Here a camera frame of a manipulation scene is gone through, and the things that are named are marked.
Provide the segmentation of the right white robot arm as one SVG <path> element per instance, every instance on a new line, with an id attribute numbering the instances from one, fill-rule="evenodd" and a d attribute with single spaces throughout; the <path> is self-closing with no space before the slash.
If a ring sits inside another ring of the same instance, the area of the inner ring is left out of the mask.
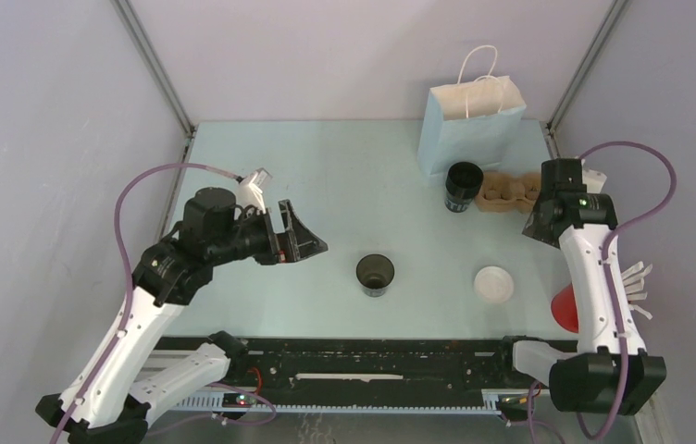
<path id="1" fill-rule="evenodd" d="M 539 380 L 561 412 L 636 414 L 665 381 L 666 365 L 647 352 L 628 307 L 612 199 L 584 185 L 556 185 L 541 192 L 523 232 L 566 259 L 578 344 L 566 353 L 543 340 L 518 338 L 495 359 L 495 377 L 507 387 L 529 376 Z"/>

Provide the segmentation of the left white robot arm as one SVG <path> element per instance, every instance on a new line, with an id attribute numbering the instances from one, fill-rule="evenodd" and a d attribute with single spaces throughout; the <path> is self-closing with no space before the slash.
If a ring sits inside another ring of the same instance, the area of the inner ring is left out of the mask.
<path id="1" fill-rule="evenodd" d="M 283 231 L 265 209 L 240 206 L 222 188 L 203 188 L 187 201 L 182 220 L 148 248 L 130 278 L 130 296 L 73 384 L 40 399 L 36 411 L 71 443 L 138 443 L 167 410 L 218 381 L 237 385 L 248 373 L 247 348 L 231 334 L 207 337 L 191 355 L 140 379 L 150 353 L 214 270 L 244 259 L 291 264 L 324 253 L 327 243 L 283 200 Z"/>

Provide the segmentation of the black paper coffee cup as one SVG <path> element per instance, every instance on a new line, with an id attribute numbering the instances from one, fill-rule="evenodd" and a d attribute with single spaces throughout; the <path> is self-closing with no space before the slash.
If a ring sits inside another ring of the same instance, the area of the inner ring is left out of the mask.
<path id="1" fill-rule="evenodd" d="M 378 298 L 385 294 L 393 282 L 395 267 L 387 256 L 372 253 L 358 261 L 355 275 L 365 295 Z"/>

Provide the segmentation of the red cup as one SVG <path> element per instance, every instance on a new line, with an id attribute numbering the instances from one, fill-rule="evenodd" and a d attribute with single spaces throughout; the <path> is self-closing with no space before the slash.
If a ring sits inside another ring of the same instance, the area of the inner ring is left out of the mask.
<path id="1" fill-rule="evenodd" d="M 560 290 L 552 299 L 551 313 L 555 322 L 571 333 L 578 333 L 578 310 L 572 285 Z"/>

